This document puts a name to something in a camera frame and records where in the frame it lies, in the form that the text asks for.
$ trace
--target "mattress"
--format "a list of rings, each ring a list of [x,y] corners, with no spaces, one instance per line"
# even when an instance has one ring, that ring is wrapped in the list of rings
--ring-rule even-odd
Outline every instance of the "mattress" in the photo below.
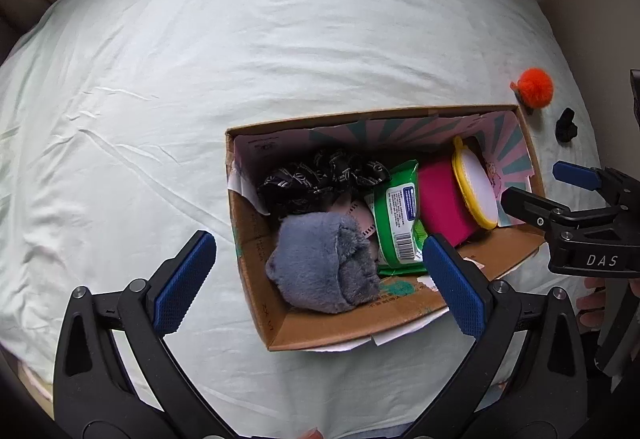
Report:
[[[74,287],[119,291],[207,229],[216,265],[166,342],[238,433],[296,437],[317,426],[337,438],[413,420],[470,339],[446,315],[379,347],[267,352],[236,268],[225,130],[374,108],[512,103],[511,80],[531,66],[556,86],[552,104],[528,118],[547,194],[596,207],[593,194],[551,175],[556,160],[597,166],[598,156],[534,0],[59,0],[0,67],[2,345],[50,382]],[[560,146],[554,126],[568,106],[578,137]],[[547,262],[545,245],[508,280],[522,291],[580,291]]]

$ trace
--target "green wet wipes package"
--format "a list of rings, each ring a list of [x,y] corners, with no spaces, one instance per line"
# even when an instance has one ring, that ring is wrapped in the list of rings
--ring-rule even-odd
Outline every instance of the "green wet wipes package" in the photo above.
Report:
[[[422,243],[427,232],[418,218],[418,162],[406,161],[389,170],[391,179],[367,194],[378,232],[380,275],[425,273]]]

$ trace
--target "human hand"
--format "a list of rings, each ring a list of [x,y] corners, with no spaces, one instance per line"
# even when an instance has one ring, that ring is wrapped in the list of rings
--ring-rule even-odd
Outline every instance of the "human hand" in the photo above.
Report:
[[[318,428],[313,428],[306,433],[303,433],[298,439],[324,439],[322,434],[318,431]]]
[[[634,278],[629,280],[631,291],[634,295],[640,298],[640,278]],[[584,286],[587,289],[597,289],[604,287],[604,278],[585,278]],[[575,301],[575,306],[578,310],[588,310],[580,316],[580,323],[585,327],[600,327],[604,321],[604,306],[606,302],[606,291],[595,291],[587,296],[578,298]]]

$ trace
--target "pink container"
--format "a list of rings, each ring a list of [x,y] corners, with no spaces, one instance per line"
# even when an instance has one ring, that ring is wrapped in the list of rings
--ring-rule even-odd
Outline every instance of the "pink container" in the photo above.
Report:
[[[428,233],[441,233],[456,246],[480,228],[465,205],[450,156],[418,168],[418,194],[420,219]]]

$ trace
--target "das logo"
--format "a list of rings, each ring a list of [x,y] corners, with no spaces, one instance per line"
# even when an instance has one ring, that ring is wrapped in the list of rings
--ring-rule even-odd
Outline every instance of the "das logo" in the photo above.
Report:
[[[595,255],[589,255],[589,258],[587,259],[587,265],[596,265],[596,259],[597,259],[597,257]],[[607,259],[607,255],[603,255],[601,257],[601,259],[598,260],[597,266],[599,266],[599,267],[604,267],[604,266],[613,267],[613,266],[616,265],[616,261],[617,260],[618,260],[618,256],[617,255],[613,255],[612,257],[610,257],[610,259]]]

